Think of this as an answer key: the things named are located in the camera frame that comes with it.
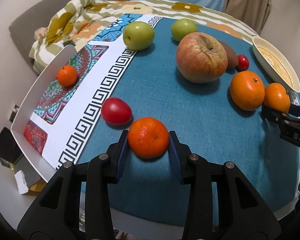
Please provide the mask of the large orange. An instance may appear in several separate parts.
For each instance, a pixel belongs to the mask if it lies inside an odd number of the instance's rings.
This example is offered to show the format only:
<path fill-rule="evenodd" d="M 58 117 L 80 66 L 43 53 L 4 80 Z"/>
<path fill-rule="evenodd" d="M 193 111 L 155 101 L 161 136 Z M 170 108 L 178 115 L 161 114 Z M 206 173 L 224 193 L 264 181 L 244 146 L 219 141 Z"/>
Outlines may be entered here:
<path fill-rule="evenodd" d="M 263 104 L 282 113 L 288 113 L 290 98 L 288 92 L 279 83 L 271 83 L 265 88 Z"/>

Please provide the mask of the medium orange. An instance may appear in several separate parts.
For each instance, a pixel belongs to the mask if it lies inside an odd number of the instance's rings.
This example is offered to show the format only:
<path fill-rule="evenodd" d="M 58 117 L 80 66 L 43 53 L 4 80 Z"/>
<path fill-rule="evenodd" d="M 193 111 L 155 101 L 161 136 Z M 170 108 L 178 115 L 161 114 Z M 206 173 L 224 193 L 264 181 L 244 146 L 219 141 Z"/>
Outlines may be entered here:
<path fill-rule="evenodd" d="M 244 111 L 254 111 L 264 101 L 265 91 L 261 78 L 248 70 L 232 78 L 229 90 L 235 105 Z"/>

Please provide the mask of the red cherry tomato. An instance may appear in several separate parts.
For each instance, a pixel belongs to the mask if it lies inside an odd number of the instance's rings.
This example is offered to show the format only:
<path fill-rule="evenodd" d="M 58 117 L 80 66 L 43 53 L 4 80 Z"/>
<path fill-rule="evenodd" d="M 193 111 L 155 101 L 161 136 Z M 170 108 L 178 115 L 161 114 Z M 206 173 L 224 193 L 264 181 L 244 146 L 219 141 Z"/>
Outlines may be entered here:
<path fill-rule="evenodd" d="M 249 59 L 243 54 L 238 55 L 237 58 L 238 58 L 238 65 L 236 67 L 237 70 L 239 72 L 248 70 L 248 68 L 249 68 Z"/>

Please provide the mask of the large yellow-red apple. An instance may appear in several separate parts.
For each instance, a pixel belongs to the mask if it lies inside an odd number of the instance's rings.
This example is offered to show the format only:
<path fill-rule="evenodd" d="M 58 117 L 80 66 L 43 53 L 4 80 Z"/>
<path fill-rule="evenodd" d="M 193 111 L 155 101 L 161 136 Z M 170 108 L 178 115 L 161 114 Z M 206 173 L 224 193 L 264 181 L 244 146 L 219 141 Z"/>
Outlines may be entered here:
<path fill-rule="evenodd" d="M 213 36 L 194 32 L 186 35 L 176 52 L 181 75 L 192 83 L 210 83 L 219 79 L 228 67 L 223 45 Z"/>

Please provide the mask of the small mandarin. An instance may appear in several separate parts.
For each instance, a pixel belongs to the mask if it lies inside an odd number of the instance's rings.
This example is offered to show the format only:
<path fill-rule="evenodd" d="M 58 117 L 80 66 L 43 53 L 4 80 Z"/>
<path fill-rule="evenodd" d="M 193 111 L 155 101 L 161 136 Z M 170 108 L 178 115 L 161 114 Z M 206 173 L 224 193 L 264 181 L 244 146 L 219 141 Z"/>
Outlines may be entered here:
<path fill-rule="evenodd" d="M 77 70 L 70 65 L 63 66 L 57 73 L 57 81 L 63 87 L 72 86 L 77 80 Z"/>
<path fill-rule="evenodd" d="M 168 148 L 169 132 L 166 126 L 155 118 L 140 118 L 131 124 L 128 144 L 139 158 L 157 158 Z"/>

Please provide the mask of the red plum tomato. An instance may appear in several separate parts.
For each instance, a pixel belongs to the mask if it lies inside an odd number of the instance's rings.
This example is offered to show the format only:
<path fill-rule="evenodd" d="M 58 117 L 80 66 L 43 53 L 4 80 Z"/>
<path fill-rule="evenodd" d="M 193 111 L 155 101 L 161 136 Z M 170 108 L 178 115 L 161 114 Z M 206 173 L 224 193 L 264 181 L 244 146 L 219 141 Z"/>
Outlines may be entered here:
<path fill-rule="evenodd" d="M 101 107 L 101 116 L 105 122 L 111 125 L 125 125 L 132 118 L 132 110 L 123 100 L 110 97 Z"/>

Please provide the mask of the green apple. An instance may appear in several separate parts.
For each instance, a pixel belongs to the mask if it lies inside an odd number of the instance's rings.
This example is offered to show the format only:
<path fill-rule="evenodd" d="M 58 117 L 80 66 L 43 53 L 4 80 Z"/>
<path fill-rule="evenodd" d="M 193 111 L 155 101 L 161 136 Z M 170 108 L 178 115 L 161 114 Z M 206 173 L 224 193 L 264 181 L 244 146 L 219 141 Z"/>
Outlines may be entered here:
<path fill-rule="evenodd" d="M 180 42 L 186 35 L 198 32 L 197 25 L 188 19 L 175 21 L 171 26 L 171 34 L 175 41 Z"/>
<path fill-rule="evenodd" d="M 127 25 L 123 32 L 123 42 L 131 50 L 147 49 L 154 40 L 154 29 L 145 22 L 132 22 Z"/>

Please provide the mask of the cream bowl with cartoon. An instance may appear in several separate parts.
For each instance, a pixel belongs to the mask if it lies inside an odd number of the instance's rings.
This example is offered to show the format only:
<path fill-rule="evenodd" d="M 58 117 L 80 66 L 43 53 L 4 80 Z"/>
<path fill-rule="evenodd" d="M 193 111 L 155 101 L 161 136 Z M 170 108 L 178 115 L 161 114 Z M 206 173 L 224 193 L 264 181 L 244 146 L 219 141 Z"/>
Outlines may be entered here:
<path fill-rule="evenodd" d="M 253 53 L 257 61 L 270 76 L 290 92 L 300 93 L 300 81 L 294 68 L 286 57 L 265 39 L 253 36 Z"/>

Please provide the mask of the teal blue cloth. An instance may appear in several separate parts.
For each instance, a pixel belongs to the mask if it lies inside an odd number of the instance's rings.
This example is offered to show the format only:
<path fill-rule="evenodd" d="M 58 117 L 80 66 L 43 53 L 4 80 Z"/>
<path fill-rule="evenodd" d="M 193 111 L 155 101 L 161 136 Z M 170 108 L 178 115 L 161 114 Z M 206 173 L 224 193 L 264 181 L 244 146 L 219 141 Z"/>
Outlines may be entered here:
<path fill-rule="evenodd" d="M 160 20 L 151 47 L 138 52 L 126 70 L 115 69 L 122 77 L 113 96 L 130 106 L 134 120 L 160 120 L 207 161 L 234 162 L 271 210 L 279 210 L 296 195 L 299 148 L 282 140 L 279 128 L 259 110 L 243 111 L 233 103 L 234 70 L 211 83 L 187 81 L 176 65 L 172 24 L 172 19 Z M 171 225 L 185 223 L 189 192 L 173 174 L 167 153 L 152 161 L 130 153 L 123 177 L 108 187 L 112 208 Z"/>

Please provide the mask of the brown kiwi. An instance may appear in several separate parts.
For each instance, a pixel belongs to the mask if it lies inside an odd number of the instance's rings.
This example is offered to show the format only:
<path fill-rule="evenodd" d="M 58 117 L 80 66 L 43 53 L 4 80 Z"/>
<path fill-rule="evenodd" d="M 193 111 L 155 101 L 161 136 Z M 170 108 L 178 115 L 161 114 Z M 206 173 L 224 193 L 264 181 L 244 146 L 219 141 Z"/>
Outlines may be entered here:
<path fill-rule="evenodd" d="M 225 42 L 219 41 L 226 51 L 228 57 L 228 68 L 232 69 L 238 66 L 238 57 L 235 51 Z"/>

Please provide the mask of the white patterned tray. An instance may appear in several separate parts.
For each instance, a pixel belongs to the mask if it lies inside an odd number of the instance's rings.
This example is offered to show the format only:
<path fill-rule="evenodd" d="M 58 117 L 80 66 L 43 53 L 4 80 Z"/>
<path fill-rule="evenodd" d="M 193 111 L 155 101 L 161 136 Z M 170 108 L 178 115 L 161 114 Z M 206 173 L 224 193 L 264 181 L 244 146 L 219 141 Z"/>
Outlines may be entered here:
<path fill-rule="evenodd" d="M 155 27 L 159 16 L 124 14 L 81 50 L 66 46 L 43 70 L 25 96 L 11 133 L 26 159 L 45 181 L 65 162 L 76 163 L 109 98 L 136 55 L 123 42 L 123 30 L 140 21 Z M 71 60 L 83 72 L 74 88 L 53 96 L 51 107 L 42 107 L 47 89 L 58 70 Z"/>

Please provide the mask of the beige curtain right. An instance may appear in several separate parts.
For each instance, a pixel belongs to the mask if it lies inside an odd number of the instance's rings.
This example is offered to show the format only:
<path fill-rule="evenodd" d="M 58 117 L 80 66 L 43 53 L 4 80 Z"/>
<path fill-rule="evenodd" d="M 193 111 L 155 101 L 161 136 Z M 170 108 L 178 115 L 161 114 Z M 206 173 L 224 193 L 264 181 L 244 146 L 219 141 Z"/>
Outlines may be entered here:
<path fill-rule="evenodd" d="M 270 13 L 270 0 L 224 0 L 223 12 L 246 23 L 259 34 Z"/>

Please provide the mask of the grey upholstered headboard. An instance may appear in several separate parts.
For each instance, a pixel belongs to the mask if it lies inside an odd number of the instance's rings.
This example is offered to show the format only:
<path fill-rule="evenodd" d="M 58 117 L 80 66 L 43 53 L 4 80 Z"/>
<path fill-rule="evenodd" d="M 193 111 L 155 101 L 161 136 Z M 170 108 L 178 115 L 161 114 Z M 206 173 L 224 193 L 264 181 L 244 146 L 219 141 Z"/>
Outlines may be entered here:
<path fill-rule="evenodd" d="M 29 57 L 34 32 L 47 27 L 51 17 L 71 0 L 42 0 L 17 17 L 9 26 L 10 36 L 26 63 L 39 75 L 44 67 Z"/>

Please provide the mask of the floral striped blanket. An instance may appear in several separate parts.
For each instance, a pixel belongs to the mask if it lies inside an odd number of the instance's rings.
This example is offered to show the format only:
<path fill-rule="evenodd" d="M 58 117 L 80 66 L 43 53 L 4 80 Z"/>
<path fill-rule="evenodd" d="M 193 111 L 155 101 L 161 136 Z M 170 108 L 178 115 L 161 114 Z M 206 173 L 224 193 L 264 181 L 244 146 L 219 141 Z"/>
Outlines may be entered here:
<path fill-rule="evenodd" d="M 240 38 L 250 43 L 257 35 L 249 25 L 234 17 L 200 5 L 170 0 L 71 0 L 46 25 L 35 32 L 35 42 L 29 52 L 33 69 L 40 74 L 66 42 L 80 50 L 103 29 L 122 15 L 153 14 L 179 20 L 186 18 Z"/>

